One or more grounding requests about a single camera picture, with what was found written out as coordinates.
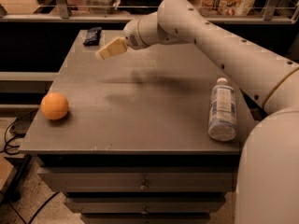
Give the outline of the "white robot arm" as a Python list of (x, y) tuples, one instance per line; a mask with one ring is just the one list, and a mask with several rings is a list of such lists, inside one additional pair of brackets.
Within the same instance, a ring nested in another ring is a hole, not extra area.
[(299, 224), (299, 64), (206, 21), (188, 0), (163, 0), (96, 55), (177, 42), (194, 44), (267, 114), (243, 146), (235, 224)]

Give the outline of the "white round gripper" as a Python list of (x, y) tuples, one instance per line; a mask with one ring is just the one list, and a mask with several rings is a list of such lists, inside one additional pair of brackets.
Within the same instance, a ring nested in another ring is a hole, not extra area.
[(123, 29), (125, 39), (123, 37), (115, 38), (109, 44), (96, 51), (95, 57), (98, 60), (106, 60), (110, 57), (123, 54), (128, 50), (128, 46), (132, 49), (143, 49), (144, 43), (138, 32), (138, 24), (139, 20), (129, 21)]

